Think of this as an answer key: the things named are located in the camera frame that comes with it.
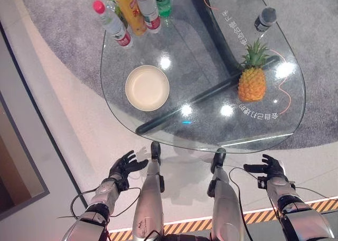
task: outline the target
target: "robotic leg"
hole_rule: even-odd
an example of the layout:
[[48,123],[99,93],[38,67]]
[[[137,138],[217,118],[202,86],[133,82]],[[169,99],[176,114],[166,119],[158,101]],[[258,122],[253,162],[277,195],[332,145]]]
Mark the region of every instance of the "robotic leg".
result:
[[215,198],[211,240],[242,241],[245,236],[239,202],[223,170],[225,157],[226,151],[223,148],[218,149],[211,166],[211,172],[214,175],[209,184],[208,195]]
[[[152,142],[151,153],[152,160],[148,164],[147,178],[142,186],[134,215],[134,241],[143,241],[154,230],[161,236],[164,232],[161,200],[161,193],[164,192],[164,180],[163,176],[159,174],[161,148],[158,142]],[[157,237],[158,234],[153,233],[147,240],[152,241]]]

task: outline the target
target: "white floor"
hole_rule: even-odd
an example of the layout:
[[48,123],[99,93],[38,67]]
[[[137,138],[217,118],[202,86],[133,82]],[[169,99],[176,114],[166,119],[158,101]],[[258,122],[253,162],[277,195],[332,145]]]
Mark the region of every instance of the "white floor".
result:
[[[34,98],[81,190],[96,187],[125,152],[134,149],[139,159],[149,158],[151,141],[123,127],[105,100],[82,84],[50,50],[32,23],[22,0],[0,0],[0,20]],[[338,195],[338,142],[315,148],[265,151],[284,161],[288,177],[298,186],[327,196]],[[162,146],[165,222],[210,216],[213,199],[206,190],[211,179],[211,153]],[[261,153],[228,155],[226,169],[259,163]],[[145,170],[130,175],[132,186],[141,186]],[[234,180],[241,187],[244,210],[269,207],[256,181],[240,170]],[[320,196],[299,190],[305,201]],[[134,200],[137,192],[121,194],[116,212]],[[112,219],[110,229],[132,225],[135,207]]]

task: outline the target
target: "yellow bottle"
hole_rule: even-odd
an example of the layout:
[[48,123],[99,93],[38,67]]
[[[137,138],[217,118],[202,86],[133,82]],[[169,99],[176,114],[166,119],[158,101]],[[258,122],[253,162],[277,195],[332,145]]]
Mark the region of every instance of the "yellow bottle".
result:
[[146,31],[146,24],[138,8],[136,0],[115,0],[120,7],[123,16],[131,26],[134,34],[143,35]]

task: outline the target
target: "pineapple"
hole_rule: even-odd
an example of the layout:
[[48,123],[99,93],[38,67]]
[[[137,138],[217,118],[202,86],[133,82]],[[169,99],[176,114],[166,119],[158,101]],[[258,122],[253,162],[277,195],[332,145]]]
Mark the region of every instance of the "pineapple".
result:
[[261,45],[259,39],[253,46],[247,45],[248,54],[243,55],[245,59],[243,71],[238,84],[238,97],[241,101],[252,102],[263,99],[266,91],[266,80],[262,66],[268,55],[265,54],[265,44]]

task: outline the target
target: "pineapple leaves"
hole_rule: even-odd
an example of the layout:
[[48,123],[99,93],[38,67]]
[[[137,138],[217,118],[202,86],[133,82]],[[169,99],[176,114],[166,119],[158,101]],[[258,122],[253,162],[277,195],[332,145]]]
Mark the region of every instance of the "pineapple leaves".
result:
[[257,39],[253,45],[247,45],[247,54],[243,55],[243,64],[248,67],[262,67],[265,64],[266,58],[269,56],[265,54],[268,50],[266,44],[261,45]]

